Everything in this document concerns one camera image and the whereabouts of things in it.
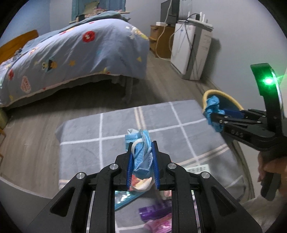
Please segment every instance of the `green light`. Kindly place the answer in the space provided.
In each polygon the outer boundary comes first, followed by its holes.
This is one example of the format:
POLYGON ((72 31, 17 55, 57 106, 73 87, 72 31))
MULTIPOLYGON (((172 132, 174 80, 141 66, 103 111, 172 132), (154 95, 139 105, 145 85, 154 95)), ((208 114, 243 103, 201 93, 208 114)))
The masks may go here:
POLYGON ((266 77, 263 79, 263 82, 265 85, 268 85, 268 86, 271 86, 275 83, 273 77, 266 77))

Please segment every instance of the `cabinet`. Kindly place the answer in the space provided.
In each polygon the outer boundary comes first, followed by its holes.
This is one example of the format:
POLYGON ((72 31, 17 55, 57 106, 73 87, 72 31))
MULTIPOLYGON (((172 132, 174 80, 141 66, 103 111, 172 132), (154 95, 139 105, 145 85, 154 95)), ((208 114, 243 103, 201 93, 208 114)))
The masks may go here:
POLYGON ((150 26, 150 37, 149 37, 150 50, 154 53, 156 57, 157 57, 156 55, 156 51, 157 51, 157 54, 160 57, 170 58, 171 52, 169 50, 168 43, 169 43, 170 36, 174 33, 174 27, 166 26, 164 33, 162 34, 163 30, 164 30, 164 26, 156 26, 156 25, 150 26))

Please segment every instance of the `label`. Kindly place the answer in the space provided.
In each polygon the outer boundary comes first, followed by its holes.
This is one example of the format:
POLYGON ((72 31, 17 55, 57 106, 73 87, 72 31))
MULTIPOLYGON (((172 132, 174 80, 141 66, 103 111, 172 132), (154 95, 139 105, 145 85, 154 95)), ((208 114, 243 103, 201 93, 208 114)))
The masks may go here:
POLYGON ((208 164, 203 164, 203 165, 194 166, 194 167, 187 167, 187 168, 185 168, 185 170, 187 172, 191 172, 191 173, 195 173, 195 174, 199 174, 201 172, 210 173, 210 168, 209 168, 208 164))

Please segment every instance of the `pink package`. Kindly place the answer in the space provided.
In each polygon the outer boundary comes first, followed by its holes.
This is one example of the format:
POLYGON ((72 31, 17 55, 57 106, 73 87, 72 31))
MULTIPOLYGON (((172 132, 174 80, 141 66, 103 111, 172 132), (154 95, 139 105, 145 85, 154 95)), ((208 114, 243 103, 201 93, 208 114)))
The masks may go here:
POLYGON ((150 230, 152 233, 168 233, 171 232, 171 217, 169 213, 167 216, 157 219, 150 220, 145 224, 145 228, 150 230))

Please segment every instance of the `blue cloth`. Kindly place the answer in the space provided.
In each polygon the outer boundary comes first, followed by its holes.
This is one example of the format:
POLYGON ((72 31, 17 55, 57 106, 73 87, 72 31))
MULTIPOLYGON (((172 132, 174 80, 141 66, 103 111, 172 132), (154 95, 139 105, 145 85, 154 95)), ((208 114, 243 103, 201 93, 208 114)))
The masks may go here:
POLYGON ((208 124, 212 125, 216 132, 221 132, 223 130, 223 125, 217 122, 212 122, 210 114, 215 112, 219 114, 225 114, 223 110, 219 109, 219 99, 216 96, 212 96, 206 101, 207 106, 204 111, 204 116, 207 118, 208 124))
POLYGON ((139 179, 147 179, 153 175, 152 169, 152 141, 147 130, 128 129, 128 134, 125 135, 126 151, 129 148, 129 143, 138 142, 134 150, 133 174, 139 179))
POLYGON ((84 19, 84 20, 82 20, 80 22, 77 22, 77 23, 74 23, 74 24, 70 24, 69 26, 67 26, 65 28, 62 28, 62 29, 59 29, 59 30, 56 30, 56 31, 51 31, 51 32, 48 32, 48 33, 43 34, 41 36, 38 36, 37 38, 28 41, 24 45, 21 53, 24 54, 25 52, 27 52, 27 51, 31 50, 32 48, 34 48, 37 44, 43 42, 44 40, 49 39, 50 37, 55 36, 58 33, 64 32, 64 31, 66 31, 66 30, 68 30, 70 28, 74 28, 76 26, 79 26, 79 25, 82 25, 82 24, 85 24, 85 23, 89 23, 89 22, 92 22, 92 21, 104 20, 104 19, 120 19, 120 20, 124 20, 126 22, 129 21, 129 18, 121 15, 118 12, 106 11, 106 12, 103 12, 103 13, 98 14, 96 16, 92 16, 92 17, 86 18, 86 19, 84 19))

